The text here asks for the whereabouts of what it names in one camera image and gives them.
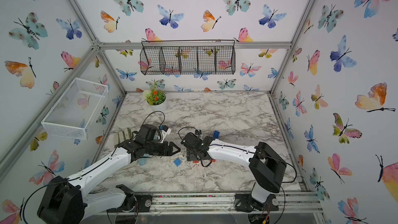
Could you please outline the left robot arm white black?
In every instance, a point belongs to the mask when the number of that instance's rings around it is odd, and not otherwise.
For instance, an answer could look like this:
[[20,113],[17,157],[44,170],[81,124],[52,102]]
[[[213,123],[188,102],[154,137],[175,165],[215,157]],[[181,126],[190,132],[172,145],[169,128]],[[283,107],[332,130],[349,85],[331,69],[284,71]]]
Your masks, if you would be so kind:
[[125,185],[90,195],[106,178],[144,155],[170,157],[180,152],[173,142],[165,141],[171,133],[166,125],[143,124],[133,137],[120,143],[108,155],[67,178],[57,176],[46,186],[37,216],[47,224],[78,224],[103,211],[136,212],[135,192]]

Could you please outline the dark blue square lego brick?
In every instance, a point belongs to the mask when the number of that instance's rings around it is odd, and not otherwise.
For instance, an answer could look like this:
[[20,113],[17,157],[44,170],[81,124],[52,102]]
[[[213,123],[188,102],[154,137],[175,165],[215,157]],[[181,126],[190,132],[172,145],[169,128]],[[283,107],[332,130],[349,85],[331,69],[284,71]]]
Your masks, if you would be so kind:
[[219,132],[219,131],[214,131],[213,137],[216,138],[216,139],[219,139],[219,137],[220,137],[220,132]]

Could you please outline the white mesh wall basket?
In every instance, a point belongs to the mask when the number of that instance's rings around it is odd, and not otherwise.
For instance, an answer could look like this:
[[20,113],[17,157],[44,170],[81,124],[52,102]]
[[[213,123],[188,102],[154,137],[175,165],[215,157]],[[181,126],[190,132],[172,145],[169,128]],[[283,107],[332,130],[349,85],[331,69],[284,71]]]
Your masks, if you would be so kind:
[[87,140],[108,91],[107,85],[75,78],[41,121],[41,126],[48,135]]

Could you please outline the beige green work glove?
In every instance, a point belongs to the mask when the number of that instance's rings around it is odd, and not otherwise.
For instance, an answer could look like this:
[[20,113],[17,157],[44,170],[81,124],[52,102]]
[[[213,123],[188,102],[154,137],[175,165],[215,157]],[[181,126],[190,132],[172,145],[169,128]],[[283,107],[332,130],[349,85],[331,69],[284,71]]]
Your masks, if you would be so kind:
[[126,128],[118,131],[116,134],[115,147],[118,147],[121,143],[126,140],[131,140],[133,138],[133,131],[131,128]]

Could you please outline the light blue plastic plate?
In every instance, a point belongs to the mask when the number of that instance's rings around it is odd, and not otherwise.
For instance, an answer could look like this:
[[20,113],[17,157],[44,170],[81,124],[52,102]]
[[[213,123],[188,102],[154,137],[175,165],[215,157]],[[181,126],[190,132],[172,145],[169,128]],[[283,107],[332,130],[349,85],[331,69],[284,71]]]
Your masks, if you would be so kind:
[[146,163],[147,163],[147,158],[141,158],[138,164],[140,166],[144,166]]

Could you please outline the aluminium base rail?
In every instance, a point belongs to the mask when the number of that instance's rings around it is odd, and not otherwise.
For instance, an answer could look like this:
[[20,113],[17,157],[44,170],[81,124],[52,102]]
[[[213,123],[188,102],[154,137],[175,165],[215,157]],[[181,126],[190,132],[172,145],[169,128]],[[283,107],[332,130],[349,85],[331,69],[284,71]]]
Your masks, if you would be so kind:
[[138,210],[130,214],[321,214],[322,206],[313,192],[287,191],[279,193],[264,206],[249,204],[248,192],[185,192],[138,193]]

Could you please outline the white pot artificial plant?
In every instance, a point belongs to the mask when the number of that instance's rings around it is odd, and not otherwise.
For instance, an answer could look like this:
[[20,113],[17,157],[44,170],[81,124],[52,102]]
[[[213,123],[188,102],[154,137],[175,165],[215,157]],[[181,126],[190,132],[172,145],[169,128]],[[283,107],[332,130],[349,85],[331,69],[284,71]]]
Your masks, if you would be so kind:
[[150,89],[143,92],[143,97],[153,111],[166,111],[167,98],[166,94],[159,89]]

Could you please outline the small blue lego brick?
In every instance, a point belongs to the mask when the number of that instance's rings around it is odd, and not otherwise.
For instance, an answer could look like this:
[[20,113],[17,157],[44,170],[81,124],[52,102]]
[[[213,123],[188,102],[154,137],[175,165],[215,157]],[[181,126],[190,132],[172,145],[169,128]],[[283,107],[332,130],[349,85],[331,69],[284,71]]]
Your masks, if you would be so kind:
[[174,160],[174,165],[175,165],[176,167],[179,167],[181,164],[182,164],[182,161],[181,161],[179,158],[177,158],[177,159]]

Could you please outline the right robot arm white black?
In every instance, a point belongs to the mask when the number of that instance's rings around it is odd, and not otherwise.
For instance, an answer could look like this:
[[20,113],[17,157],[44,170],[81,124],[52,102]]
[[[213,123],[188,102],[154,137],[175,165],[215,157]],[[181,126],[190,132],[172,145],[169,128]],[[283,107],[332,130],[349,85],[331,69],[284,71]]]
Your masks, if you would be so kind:
[[189,160],[224,160],[249,168],[256,180],[251,197],[258,203],[265,203],[271,195],[281,190],[287,163],[264,142],[259,142],[256,146],[242,146],[211,136],[201,140],[193,133],[188,133],[181,145],[189,153]]

